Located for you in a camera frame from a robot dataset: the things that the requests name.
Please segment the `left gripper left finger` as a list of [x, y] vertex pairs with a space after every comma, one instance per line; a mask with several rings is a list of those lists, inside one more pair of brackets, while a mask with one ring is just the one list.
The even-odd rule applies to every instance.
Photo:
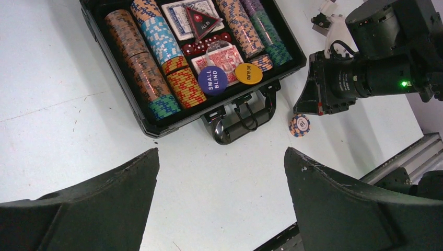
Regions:
[[158, 149], [36, 200], [1, 204], [1, 250], [139, 250]]

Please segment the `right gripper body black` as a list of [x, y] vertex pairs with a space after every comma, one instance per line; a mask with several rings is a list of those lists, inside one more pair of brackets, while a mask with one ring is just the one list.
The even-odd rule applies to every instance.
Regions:
[[338, 60], [313, 53], [309, 57], [309, 112], [332, 115], [349, 110], [359, 99], [418, 93], [420, 81], [406, 55]]

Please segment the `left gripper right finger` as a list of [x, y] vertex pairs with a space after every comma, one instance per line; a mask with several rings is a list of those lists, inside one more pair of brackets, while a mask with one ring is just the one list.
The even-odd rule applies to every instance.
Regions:
[[390, 190], [292, 147], [284, 168], [305, 250], [442, 250], [442, 171]]

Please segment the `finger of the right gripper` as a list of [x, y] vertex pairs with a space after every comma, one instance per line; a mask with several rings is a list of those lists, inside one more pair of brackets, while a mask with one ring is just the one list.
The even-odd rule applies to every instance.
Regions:
[[309, 72], [305, 87], [293, 107], [294, 113], [305, 113], [319, 115], [319, 91], [318, 91], [318, 70], [319, 61], [312, 61], [309, 64]]

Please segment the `poker chip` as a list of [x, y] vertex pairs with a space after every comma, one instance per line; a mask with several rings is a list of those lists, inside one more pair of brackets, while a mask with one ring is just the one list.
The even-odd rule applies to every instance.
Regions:
[[288, 129], [294, 137], [300, 138], [309, 133], [311, 129], [311, 123], [305, 115], [296, 114], [290, 120], [288, 124]]
[[269, 71], [274, 67], [273, 62], [268, 54], [256, 56], [251, 59], [249, 63], [257, 66], [262, 72]]

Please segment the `yellow round button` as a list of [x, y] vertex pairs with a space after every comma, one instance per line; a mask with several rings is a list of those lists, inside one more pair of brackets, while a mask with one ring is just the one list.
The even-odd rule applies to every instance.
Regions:
[[242, 63], [236, 67], [235, 76], [243, 84], [255, 85], [263, 79], [263, 72], [254, 64]]

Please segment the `red playing card deck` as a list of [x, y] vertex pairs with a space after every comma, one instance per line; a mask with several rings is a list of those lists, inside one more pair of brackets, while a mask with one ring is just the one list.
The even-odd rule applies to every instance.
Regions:
[[[233, 45], [232, 48], [213, 56], [213, 60], [217, 67], [220, 67], [225, 71], [228, 79], [228, 87], [239, 82], [235, 76], [235, 69], [239, 64], [244, 63], [244, 61], [235, 45]], [[203, 68], [208, 66], [205, 55], [193, 58], [191, 62], [197, 73], [200, 73]]]

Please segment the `blue small blind button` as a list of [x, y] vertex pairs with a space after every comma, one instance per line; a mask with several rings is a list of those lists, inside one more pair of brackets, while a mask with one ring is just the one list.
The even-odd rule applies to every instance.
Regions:
[[227, 75], [217, 66], [206, 66], [198, 74], [197, 82], [204, 94], [217, 96], [223, 93], [228, 85]]

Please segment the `clear round dealer button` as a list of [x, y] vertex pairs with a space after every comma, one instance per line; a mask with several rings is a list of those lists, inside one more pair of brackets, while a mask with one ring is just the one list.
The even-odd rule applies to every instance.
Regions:
[[213, 60], [213, 56], [216, 56], [221, 52], [224, 52], [225, 50], [228, 50], [232, 47], [233, 45], [225, 40], [217, 40], [210, 43], [207, 47], [205, 54], [207, 65], [216, 66], [216, 63]]

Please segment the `black triangular all-in marker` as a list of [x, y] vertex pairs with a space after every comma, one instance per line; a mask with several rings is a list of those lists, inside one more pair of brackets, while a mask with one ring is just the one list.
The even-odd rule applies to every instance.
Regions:
[[223, 21], [222, 18], [211, 15], [205, 11], [185, 5], [188, 23], [191, 27], [195, 42], [200, 42], [207, 34]]

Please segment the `black poker set case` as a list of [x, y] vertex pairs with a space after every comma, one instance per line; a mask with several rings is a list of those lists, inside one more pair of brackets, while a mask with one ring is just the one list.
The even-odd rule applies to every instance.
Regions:
[[145, 135], [197, 118], [227, 145], [267, 123], [307, 63], [275, 1], [81, 1]]

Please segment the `blue playing card deck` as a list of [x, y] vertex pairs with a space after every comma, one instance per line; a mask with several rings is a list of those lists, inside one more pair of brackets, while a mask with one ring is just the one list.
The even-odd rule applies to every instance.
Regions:
[[[180, 41], [194, 38], [191, 27], [188, 23], [188, 18], [185, 13], [185, 5], [189, 5], [199, 10], [205, 11], [211, 15], [219, 17], [212, 1], [178, 1], [162, 5], [161, 7], [164, 11], [164, 14], [172, 25], [173, 31]], [[223, 28], [224, 24], [223, 22], [221, 22], [213, 29], [212, 32], [219, 31]]]

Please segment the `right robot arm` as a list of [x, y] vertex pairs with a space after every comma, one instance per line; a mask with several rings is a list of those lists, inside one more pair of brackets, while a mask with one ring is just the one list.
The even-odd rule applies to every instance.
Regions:
[[331, 20], [293, 111], [331, 115], [358, 99], [409, 93], [442, 100], [441, 16], [431, 1], [366, 1]]

